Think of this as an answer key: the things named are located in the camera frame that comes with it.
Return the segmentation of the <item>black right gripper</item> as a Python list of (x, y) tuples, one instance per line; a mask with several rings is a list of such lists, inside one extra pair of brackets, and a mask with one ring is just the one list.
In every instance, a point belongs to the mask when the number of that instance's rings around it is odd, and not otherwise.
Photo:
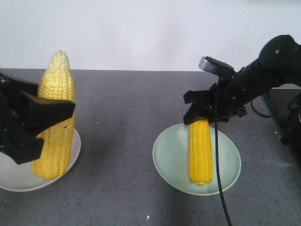
[(184, 102), (191, 104), (183, 117), (185, 125), (190, 125), (199, 120), (212, 122), (212, 113), (197, 104), (210, 103), (219, 121), (228, 121), (230, 117), (246, 115), (244, 105), (254, 99), (254, 79), (244, 71), (230, 72), (215, 70), (219, 77), (218, 83), (207, 90), (189, 90), (183, 95)]

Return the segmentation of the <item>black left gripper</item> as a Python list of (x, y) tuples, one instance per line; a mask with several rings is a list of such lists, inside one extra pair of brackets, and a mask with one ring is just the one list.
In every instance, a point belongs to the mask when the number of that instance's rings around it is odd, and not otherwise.
[(0, 152), (16, 164), (40, 158), (36, 136), (72, 117), (75, 103), (37, 96), (38, 84), (0, 75)]

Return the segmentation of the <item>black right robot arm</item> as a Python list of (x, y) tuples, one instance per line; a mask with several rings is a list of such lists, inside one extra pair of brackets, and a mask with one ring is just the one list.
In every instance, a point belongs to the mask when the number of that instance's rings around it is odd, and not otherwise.
[(271, 39), (259, 56), (238, 72), (210, 56), (202, 57), (199, 68), (216, 75), (219, 81), (208, 90), (188, 91), (183, 98), (190, 104), (183, 122), (189, 125), (207, 119), (228, 122), (246, 115), (245, 104), (272, 88), (301, 84), (301, 46), (290, 35)]

